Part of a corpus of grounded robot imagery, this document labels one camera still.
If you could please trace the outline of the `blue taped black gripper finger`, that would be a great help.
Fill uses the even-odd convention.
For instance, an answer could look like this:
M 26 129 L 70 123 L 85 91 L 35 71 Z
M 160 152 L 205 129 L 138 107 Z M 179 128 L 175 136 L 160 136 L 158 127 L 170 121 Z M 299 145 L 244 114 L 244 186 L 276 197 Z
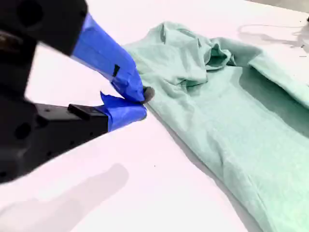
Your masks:
M 38 0 L 40 41 L 97 71 L 132 102 L 147 103 L 154 89 L 142 84 L 135 61 L 94 20 L 85 0 Z
M 147 116 L 141 103 L 103 93 L 100 96 L 100 106 L 36 104 L 35 161 L 48 161 Z

